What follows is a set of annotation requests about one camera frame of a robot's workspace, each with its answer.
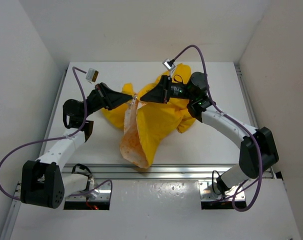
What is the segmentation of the yellow jacket with patterned lining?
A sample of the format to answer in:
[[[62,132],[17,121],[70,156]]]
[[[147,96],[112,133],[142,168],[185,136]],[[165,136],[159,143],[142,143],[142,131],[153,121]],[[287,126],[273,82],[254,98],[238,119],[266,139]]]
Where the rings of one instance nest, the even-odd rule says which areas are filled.
[[[138,93],[131,83],[126,83],[122,92],[133,100],[101,113],[114,127],[123,131],[119,144],[122,157],[139,168],[149,168],[155,158],[161,141],[172,131],[183,134],[196,121],[188,109],[187,99],[172,98],[166,104],[142,102],[141,97],[160,82],[147,84]]]

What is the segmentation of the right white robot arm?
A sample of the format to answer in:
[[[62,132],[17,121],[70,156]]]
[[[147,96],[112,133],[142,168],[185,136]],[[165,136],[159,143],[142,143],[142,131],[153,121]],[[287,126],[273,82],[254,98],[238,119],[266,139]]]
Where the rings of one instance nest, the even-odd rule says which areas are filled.
[[[248,179],[258,178],[260,172],[279,161],[271,130],[232,120],[218,111],[210,101],[202,72],[192,73],[187,83],[173,82],[171,77],[162,75],[159,83],[140,99],[143,102],[166,104],[172,98],[187,99],[187,109],[193,118],[219,131],[240,150],[238,164],[220,175],[213,184],[212,189],[216,194],[223,194]]]

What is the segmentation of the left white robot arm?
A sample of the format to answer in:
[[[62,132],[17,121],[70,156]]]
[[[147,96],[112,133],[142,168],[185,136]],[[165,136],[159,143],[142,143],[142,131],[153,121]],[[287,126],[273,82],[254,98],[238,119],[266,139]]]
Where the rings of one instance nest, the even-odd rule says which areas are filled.
[[[93,132],[94,123],[87,120],[87,116],[100,109],[113,110],[132,98],[101,82],[95,85],[85,100],[65,101],[62,107],[63,136],[37,160],[28,160],[22,167],[21,202],[56,209],[65,197],[88,195],[91,192],[91,174],[72,172],[63,177],[61,171]]]

